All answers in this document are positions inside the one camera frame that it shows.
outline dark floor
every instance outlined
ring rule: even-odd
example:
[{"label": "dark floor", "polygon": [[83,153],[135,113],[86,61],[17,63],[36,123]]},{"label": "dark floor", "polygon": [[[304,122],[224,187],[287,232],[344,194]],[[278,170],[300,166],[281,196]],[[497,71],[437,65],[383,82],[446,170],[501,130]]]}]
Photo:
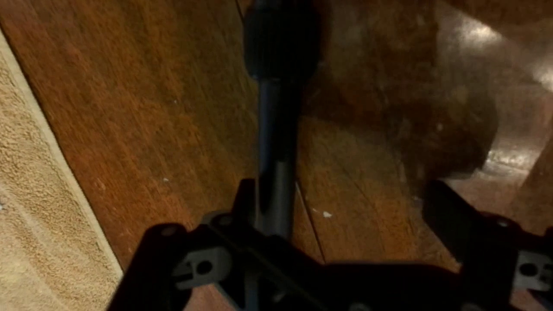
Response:
[{"label": "dark floor", "polygon": [[[195,227],[256,173],[247,4],[0,0],[10,42],[119,263]],[[427,179],[553,225],[553,2],[319,0],[300,120],[295,244],[321,262],[453,267],[418,215]],[[204,291],[197,308],[219,308]]]}]

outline wooden floor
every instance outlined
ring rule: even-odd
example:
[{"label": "wooden floor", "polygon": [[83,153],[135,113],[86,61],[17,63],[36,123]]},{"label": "wooden floor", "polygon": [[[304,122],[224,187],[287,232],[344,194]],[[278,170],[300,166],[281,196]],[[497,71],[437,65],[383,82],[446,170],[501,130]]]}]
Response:
[{"label": "wooden floor", "polygon": [[[193,229],[256,173],[245,8],[0,0],[0,27],[122,267],[147,227]],[[551,2],[318,8],[323,63],[300,118],[299,248],[326,263],[453,267],[420,220],[420,185],[434,177],[454,177],[477,208],[529,230],[553,225]],[[198,308],[221,308],[207,296]]]}]

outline beige carpet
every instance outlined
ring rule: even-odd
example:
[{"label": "beige carpet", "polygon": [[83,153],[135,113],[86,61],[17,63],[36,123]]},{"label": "beige carpet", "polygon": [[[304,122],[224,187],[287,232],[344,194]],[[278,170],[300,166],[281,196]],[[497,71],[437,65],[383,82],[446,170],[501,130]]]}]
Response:
[{"label": "beige carpet", "polygon": [[0,310],[103,310],[121,268],[0,33]]}]

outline hardwood floor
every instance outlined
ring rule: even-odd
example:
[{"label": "hardwood floor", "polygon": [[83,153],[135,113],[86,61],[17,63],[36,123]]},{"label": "hardwood floor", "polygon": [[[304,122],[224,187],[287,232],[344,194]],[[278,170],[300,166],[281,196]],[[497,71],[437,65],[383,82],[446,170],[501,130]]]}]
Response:
[{"label": "hardwood floor", "polygon": [[[532,2],[535,20],[553,16]],[[516,4],[494,16],[473,2],[319,2],[323,63],[300,118],[299,248],[321,262],[453,268],[416,196],[427,179],[477,166],[453,184],[470,203],[529,229],[553,223],[551,153],[534,168],[551,137],[553,85],[539,73],[551,66],[553,28],[516,27]],[[0,27],[122,267],[147,227],[193,229],[256,173],[245,6],[0,0]]]}]

